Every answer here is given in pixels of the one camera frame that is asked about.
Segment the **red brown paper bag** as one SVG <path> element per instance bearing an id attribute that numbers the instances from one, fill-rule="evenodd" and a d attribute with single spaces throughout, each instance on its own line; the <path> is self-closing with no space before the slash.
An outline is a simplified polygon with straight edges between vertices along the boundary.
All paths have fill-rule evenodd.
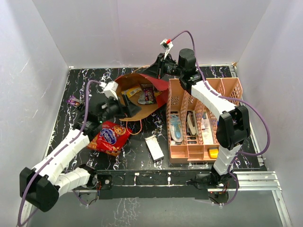
<path id="1" fill-rule="evenodd" d="M 126 123 L 137 122 L 147 118 L 164 104 L 168 99 L 168 81 L 148 75 L 146 72 L 132 72 L 121 75 L 115 79 L 118 84 L 117 95 L 123 98 L 125 95 L 131 104 L 132 110 L 137 113 L 125 114 L 119 120 Z"/>

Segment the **red cookie snack bag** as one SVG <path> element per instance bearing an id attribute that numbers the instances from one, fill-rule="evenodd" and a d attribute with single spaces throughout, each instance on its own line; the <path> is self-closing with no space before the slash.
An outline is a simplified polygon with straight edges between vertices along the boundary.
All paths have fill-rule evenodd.
<path id="1" fill-rule="evenodd" d="M 86 148 L 117 157 L 131 132 L 124 126 L 106 121 L 102 125 L 102 130 Z"/>

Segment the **purple candy bar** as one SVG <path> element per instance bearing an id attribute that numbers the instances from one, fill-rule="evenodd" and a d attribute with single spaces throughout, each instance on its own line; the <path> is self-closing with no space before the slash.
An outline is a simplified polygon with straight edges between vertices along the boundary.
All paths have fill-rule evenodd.
<path id="1" fill-rule="evenodd" d="M 75 96 L 70 96 L 68 98 L 68 100 L 66 101 L 67 104 L 73 106 L 73 107 L 80 107 L 84 105 L 84 101 L 82 101 L 81 99 L 76 98 Z"/>

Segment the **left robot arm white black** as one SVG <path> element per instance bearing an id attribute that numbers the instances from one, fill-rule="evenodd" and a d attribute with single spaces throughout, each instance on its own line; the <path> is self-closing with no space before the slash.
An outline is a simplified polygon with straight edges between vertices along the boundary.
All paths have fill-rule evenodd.
<path id="1" fill-rule="evenodd" d="M 65 139 L 40 163 L 20 172 L 20 196 L 42 212 L 49 211 L 60 196 L 77 187 L 92 189 L 97 185 L 98 177 L 92 167 L 81 165 L 68 174 L 63 174 L 63 170 L 101 132 L 105 121 L 133 117 L 141 108 L 122 95 L 109 97 L 92 108 L 86 100 L 77 110 L 78 119 Z"/>

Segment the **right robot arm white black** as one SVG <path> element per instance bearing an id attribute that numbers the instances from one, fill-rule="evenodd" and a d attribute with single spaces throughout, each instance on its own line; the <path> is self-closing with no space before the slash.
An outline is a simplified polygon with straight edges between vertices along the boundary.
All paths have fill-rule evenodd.
<path id="1" fill-rule="evenodd" d="M 249 112 L 244 106 L 237 106 L 224 98 L 206 81 L 192 49 L 179 51 L 178 61 L 170 54 L 160 53 L 154 64 L 142 71 L 143 74 L 161 79 L 165 74 L 177 76 L 181 87 L 204 104 L 215 116 L 216 138 L 219 142 L 218 158 L 209 175 L 195 177 L 196 184 L 203 183 L 218 188 L 230 178 L 233 163 L 244 140 L 250 136 Z"/>

